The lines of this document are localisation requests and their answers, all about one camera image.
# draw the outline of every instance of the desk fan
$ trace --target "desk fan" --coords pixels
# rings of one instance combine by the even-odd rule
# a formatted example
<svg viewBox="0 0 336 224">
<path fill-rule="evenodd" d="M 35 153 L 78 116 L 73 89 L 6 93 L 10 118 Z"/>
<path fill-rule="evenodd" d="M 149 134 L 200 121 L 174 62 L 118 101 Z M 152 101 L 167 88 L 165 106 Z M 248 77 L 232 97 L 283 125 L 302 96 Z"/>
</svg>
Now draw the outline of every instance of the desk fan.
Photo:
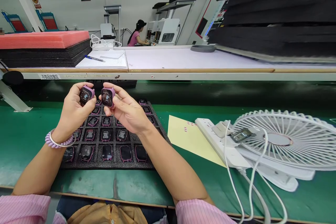
<svg viewBox="0 0 336 224">
<path fill-rule="evenodd" d="M 254 111 L 240 116 L 233 131 L 266 130 L 268 146 L 257 171 L 276 186 L 295 191 L 298 181 L 312 180 L 316 170 L 336 170 L 336 128 L 310 115 L 287 110 Z M 251 166 L 262 154 L 265 135 L 258 131 L 237 147 Z"/>
</svg>

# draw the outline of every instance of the bracelet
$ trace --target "bracelet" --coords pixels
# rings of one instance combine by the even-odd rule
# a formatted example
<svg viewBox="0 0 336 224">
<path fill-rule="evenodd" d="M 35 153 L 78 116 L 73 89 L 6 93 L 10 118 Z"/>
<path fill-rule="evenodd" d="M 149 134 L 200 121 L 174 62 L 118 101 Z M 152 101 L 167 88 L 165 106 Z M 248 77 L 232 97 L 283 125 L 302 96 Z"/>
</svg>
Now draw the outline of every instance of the bracelet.
<svg viewBox="0 0 336 224">
<path fill-rule="evenodd" d="M 46 137 L 45 137 L 45 142 L 47 145 L 49 145 L 51 148 L 61 148 L 61 147 L 70 147 L 72 146 L 75 142 L 76 142 L 76 136 L 74 134 L 71 135 L 71 137 L 63 142 L 63 143 L 56 143 L 52 137 L 51 137 L 51 134 L 54 132 L 55 129 L 53 129 L 52 131 L 50 131 Z"/>
</svg>

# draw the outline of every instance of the pink striped sleeve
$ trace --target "pink striped sleeve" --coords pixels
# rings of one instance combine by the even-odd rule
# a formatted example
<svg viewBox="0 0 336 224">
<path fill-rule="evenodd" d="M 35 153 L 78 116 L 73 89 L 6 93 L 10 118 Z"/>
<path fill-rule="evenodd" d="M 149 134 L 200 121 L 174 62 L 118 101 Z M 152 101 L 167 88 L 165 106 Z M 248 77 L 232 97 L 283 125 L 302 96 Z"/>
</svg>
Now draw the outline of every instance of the pink striped sleeve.
<svg viewBox="0 0 336 224">
<path fill-rule="evenodd" d="M 217 207 L 200 199 L 179 201 L 176 216 L 179 224 L 236 224 Z"/>
<path fill-rule="evenodd" d="M 50 197 L 22 195 L 0 197 L 0 224 L 44 223 L 47 219 Z"/>
</svg>

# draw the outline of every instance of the hand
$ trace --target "hand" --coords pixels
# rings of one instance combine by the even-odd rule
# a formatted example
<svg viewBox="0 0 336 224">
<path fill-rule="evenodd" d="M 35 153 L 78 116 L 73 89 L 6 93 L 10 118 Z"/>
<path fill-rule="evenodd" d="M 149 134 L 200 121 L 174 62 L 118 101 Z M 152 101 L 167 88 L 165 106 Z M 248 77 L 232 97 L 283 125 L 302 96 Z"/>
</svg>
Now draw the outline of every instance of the hand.
<svg viewBox="0 0 336 224">
<path fill-rule="evenodd" d="M 83 86 L 93 87 L 92 83 L 76 83 L 70 89 L 64 99 L 61 118 L 52 133 L 52 138 L 56 143 L 61 143 L 69 139 L 72 133 L 78 129 L 95 107 L 97 98 L 94 96 L 84 107 L 79 104 L 79 92 Z"/>
<path fill-rule="evenodd" d="M 139 134 L 153 127 L 144 110 L 124 89 L 104 82 L 105 88 L 114 88 L 113 107 L 104 107 L 107 116 L 114 115 L 124 127 L 132 133 Z"/>
</svg>

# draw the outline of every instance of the stack of foam sheets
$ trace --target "stack of foam sheets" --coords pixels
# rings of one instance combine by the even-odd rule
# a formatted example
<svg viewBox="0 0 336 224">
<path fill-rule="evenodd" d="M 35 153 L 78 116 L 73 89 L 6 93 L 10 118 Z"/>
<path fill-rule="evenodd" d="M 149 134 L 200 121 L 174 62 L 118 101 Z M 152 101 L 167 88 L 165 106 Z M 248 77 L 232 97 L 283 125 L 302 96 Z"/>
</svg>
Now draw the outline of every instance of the stack of foam sheets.
<svg viewBox="0 0 336 224">
<path fill-rule="evenodd" d="M 0 36 L 0 59 L 9 68 L 75 67 L 90 52 L 88 31 Z"/>
</svg>

